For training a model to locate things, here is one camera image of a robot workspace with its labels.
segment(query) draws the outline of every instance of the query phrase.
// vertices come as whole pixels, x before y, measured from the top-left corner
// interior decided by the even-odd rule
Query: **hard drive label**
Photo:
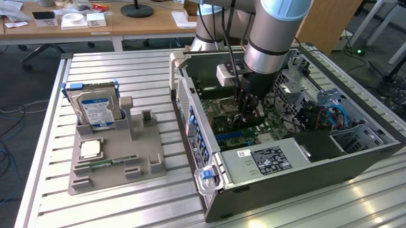
[[[115,122],[112,111],[107,108],[108,99],[91,99],[82,101],[88,123],[95,127],[110,126]]]
[[[251,152],[259,172],[263,175],[291,169],[293,166],[278,146]]]

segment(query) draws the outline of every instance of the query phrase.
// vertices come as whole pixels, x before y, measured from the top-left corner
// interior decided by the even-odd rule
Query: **floor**
[[[355,32],[365,14],[359,17],[354,17],[349,25],[350,32]],[[374,20],[361,39],[354,45],[354,49],[363,46],[363,39],[369,36],[373,27],[378,24]],[[191,44],[191,38],[179,39],[182,45]],[[402,43],[406,40],[406,34],[397,31],[394,28],[388,27],[382,33],[380,39],[374,44],[376,53],[366,52],[362,57],[365,61],[374,60],[380,62],[388,70],[392,70],[393,66],[386,62],[392,55],[396,53]],[[112,51],[114,47],[111,42],[100,41],[95,42],[96,47],[90,48],[87,43],[75,44],[62,44],[62,48],[67,52],[84,53],[84,52],[104,52]],[[151,46],[143,47],[143,40],[136,40],[132,42],[126,42],[124,50],[138,50],[143,49],[160,49],[160,48],[177,47],[174,39],[155,39],[151,40]],[[38,45],[28,45],[28,51],[34,50]],[[23,59],[28,51],[23,52],[18,49],[18,46],[8,46],[7,51],[0,54],[0,106],[8,104],[26,104],[36,100],[44,100],[50,98],[55,73],[59,65],[59,53],[54,49],[48,49],[40,54],[38,58],[31,61],[34,70],[26,72],[20,68],[19,61]],[[350,69],[362,64],[362,62],[342,52],[333,52],[330,58],[334,62],[345,69]],[[376,73],[369,72],[369,67],[361,67],[351,71],[351,74],[365,81],[370,81],[376,76]],[[406,66],[402,67],[401,77],[406,76]],[[39,110],[46,108],[46,104],[42,103],[35,105],[28,111]],[[42,129],[43,119],[46,113],[27,114],[24,117],[24,128],[22,132],[6,142],[8,152],[14,155],[16,167],[19,169],[19,174],[22,177],[22,186],[18,194],[14,196],[12,201],[0,205],[0,228],[14,227],[14,222],[19,210],[20,198],[23,197],[24,185],[30,173],[30,167],[32,163],[32,157],[36,149],[36,144],[39,140],[39,133]],[[8,114],[8,117],[20,117],[20,113]],[[0,133],[15,123],[15,120],[6,120],[0,118]],[[0,171],[4,170],[6,163],[0,163]],[[14,170],[10,169],[6,175],[0,178],[0,198],[6,198],[16,187],[16,175]]]

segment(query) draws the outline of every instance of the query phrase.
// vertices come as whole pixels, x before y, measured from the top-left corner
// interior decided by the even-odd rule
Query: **blue cable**
[[[19,174],[18,167],[16,167],[16,165],[15,165],[15,161],[14,161],[12,155],[11,155],[6,150],[2,150],[2,149],[0,149],[0,151],[6,154],[6,156],[8,156],[8,159],[10,159],[11,162],[12,162],[12,168],[14,168],[15,174],[16,174],[16,176],[18,176],[18,187],[15,188],[15,190],[14,190],[14,192],[10,194],[10,196],[6,198],[6,200],[3,200],[3,201],[0,202],[0,206],[2,206],[3,203],[6,203],[6,201],[7,201],[10,198],[12,198],[12,197],[15,196],[15,194],[16,194],[16,193],[19,192],[19,190],[20,190],[20,174]]]
[[[20,129],[19,129],[8,138],[0,140],[0,142],[6,142],[7,140],[10,140],[11,138],[14,138],[14,137],[20,133],[20,131],[22,131],[23,128],[24,128],[24,121],[23,121],[23,119],[20,119],[20,118],[11,118],[11,117],[7,117],[7,116],[4,116],[4,115],[0,115],[0,117],[4,118],[4,119],[10,119],[10,120],[19,120],[19,121],[22,122]]]
[[[349,118],[349,116],[347,116],[347,114],[346,114],[346,112],[345,112],[345,109],[343,109],[343,107],[341,107],[339,105],[331,105],[329,108],[337,108],[337,109],[339,109],[341,110],[341,112],[342,112],[342,114],[343,114],[343,119],[345,119],[345,121],[347,122],[347,126],[350,126],[350,118]],[[335,121],[333,120],[333,118],[330,117],[330,111],[329,111],[329,108],[327,108],[327,116],[329,116],[329,118],[330,118],[330,122],[333,123],[333,124],[335,124]]]

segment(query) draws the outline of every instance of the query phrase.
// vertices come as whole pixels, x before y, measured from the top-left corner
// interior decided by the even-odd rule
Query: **slotted aluminum surface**
[[[215,223],[205,223],[168,95],[168,55],[173,50],[76,54],[67,61],[67,82],[99,83],[114,78],[120,95],[134,97],[132,113],[156,114],[168,173],[164,177],[78,196],[67,194],[76,116],[59,87],[56,108],[46,133],[43,163],[30,178],[16,227],[401,227],[406,224],[406,153],[378,162],[355,179],[287,199]],[[342,72],[322,55],[315,57],[338,77]],[[311,69],[311,77],[329,81]],[[349,86],[405,133],[405,122],[358,85]]]

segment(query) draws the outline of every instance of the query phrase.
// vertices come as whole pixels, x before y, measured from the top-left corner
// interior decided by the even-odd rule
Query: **motherboard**
[[[281,140],[289,134],[273,108],[265,108],[265,117],[245,125],[237,123],[239,110],[233,97],[202,100],[202,105],[222,151]]]

